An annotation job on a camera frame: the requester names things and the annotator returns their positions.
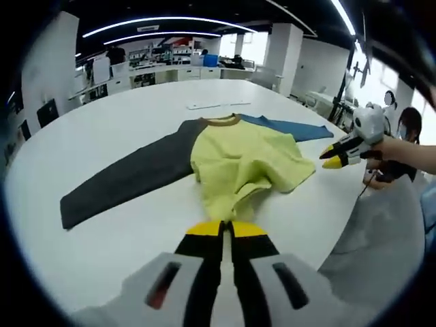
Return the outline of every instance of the face mask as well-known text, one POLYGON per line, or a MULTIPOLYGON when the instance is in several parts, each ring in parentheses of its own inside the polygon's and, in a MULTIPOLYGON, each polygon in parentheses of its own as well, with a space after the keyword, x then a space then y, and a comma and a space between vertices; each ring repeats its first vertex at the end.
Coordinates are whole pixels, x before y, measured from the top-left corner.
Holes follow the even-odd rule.
POLYGON ((406 126, 404 126, 404 125, 400 125, 399 126, 399 135, 400 135, 400 138, 402 140, 406 139, 406 135, 407 135, 407 128, 406 128, 406 126))

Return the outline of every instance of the white cabinet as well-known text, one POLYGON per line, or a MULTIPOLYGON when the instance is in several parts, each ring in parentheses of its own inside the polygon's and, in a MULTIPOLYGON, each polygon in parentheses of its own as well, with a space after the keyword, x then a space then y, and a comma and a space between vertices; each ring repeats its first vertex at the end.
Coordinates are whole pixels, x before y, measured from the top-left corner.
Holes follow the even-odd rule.
POLYGON ((177 80, 199 80, 200 68, 179 69, 177 73, 177 80))
POLYGON ((109 80, 107 83, 108 95, 130 90, 130 79, 128 77, 109 80))
POLYGON ((203 67, 200 72, 200 78, 202 80, 208 80, 212 78, 220 78, 221 70, 219 68, 207 68, 203 67))

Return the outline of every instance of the cable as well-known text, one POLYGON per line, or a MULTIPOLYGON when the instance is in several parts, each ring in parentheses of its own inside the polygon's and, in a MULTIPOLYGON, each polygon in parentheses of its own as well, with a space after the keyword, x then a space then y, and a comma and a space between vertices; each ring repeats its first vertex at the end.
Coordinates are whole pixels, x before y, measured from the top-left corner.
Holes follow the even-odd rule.
POLYGON ((365 188, 363 189, 363 191, 359 194, 359 196, 358 196, 357 198, 360 198, 360 197, 362 196, 363 192, 365 192, 365 191, 367 190, 367 188, 368 188, 369 184, 371 183, 371 181, 373 180, 375 174, 377 174, 377 171, 375 171, 375 172, 373 173, 373 175, 372 175, 371 178, 369 179, 368 184, 365 185, 365 188))

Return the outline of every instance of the round table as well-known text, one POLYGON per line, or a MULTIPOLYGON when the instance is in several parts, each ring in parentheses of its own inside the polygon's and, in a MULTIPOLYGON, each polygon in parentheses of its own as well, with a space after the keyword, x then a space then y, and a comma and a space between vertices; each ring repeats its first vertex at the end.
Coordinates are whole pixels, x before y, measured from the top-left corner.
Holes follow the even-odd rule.
POLYGON ((334 138, 298 143, 316 173, 289 194, 272 191, 253 220, 281 253, 293 253, 315 269, 322 265, 362 191, 363 162, 325 170, 318 159, 343 132, 300 104, 245 80, 159 84, 61 116, 23 144, 5 178, 5 200, 22 254, 63 310, 108 302, 126 277, 158 253, 173 252, 186 230, 206 215, 193 175, 70 231, 61 225, 60 199, 116 160, 176 131, 184 120, 232 112, 326 125, 334 133, 334 138), (188 110, 193 104, 221 105, 188 110))

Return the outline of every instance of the dark gray sleeve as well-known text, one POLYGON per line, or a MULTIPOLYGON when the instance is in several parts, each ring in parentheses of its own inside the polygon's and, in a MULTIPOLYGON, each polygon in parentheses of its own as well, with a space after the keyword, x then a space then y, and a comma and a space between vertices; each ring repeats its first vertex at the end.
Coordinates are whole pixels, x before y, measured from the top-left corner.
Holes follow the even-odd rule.
POLYGON ((206 127, 185 121, 174 134, 144 146, 85 181, 61 199, 62 226, 82 221, 192 174, 193 145, 206 127))

